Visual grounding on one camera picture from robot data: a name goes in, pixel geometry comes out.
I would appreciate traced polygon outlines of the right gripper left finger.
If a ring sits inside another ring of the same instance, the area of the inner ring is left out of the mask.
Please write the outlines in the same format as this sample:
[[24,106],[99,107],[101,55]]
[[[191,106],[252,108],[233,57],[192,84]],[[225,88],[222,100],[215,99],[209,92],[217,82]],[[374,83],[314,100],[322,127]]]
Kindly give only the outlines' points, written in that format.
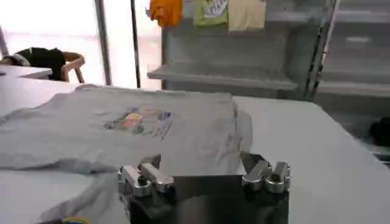
[[153,192],[168,193],[174,188],[174,177],[160,171],[161,155],[143,158],[136,166],[118,170],[119,193],[134,197],[150,197]]

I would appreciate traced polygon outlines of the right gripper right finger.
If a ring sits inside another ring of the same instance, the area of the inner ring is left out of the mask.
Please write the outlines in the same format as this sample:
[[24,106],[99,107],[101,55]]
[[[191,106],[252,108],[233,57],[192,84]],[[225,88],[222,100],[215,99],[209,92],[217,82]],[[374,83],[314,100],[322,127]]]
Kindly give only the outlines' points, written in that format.
[[241,185],[251,192],[265,188],[272,194],[289,192],[291,185],[291,167],[284,161],[272,164],[259,154],[240,153],[246,173],[241,177]]

